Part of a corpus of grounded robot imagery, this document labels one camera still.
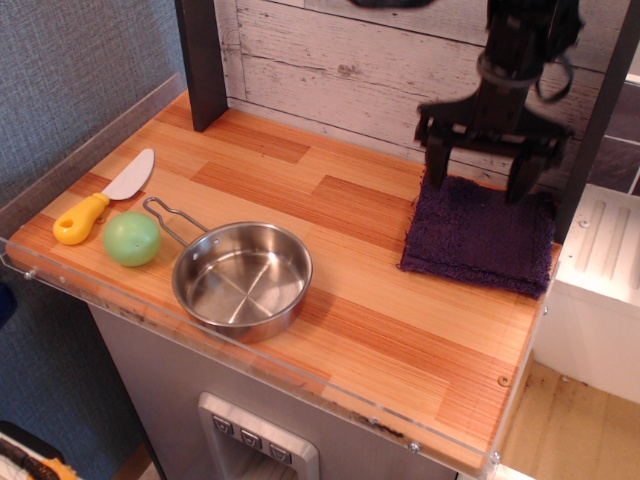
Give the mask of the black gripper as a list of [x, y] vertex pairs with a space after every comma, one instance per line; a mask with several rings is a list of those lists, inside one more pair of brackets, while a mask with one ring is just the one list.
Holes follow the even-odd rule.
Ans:
[[526, 107], [529, 89], [498, 87], [483, 80], [471, 96], [418, 107], [415, 139], [426, 149], [429, 184], [440, 189], [455, 148], [515, 158], [506, 202], [516, 204], [545, 169], [560, 165], [573, 131]]

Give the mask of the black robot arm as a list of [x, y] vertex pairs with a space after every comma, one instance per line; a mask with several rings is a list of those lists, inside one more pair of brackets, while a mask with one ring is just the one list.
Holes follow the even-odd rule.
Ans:
[[565, 52], [582, 27], [576, 1], [489, 2], [477, 90], [461, 100], [418, 108], [415, 138], [425, 149], [430, 186], [442, 186], [455, 148], [511, 158], [509, 203], [519, 202], [543, 172], [561, 164], [573, 130], [535, 113], [526, 102], [531, 91], [541, 90], [546, 64], [559, 61], [567, 78], [574, 78]]

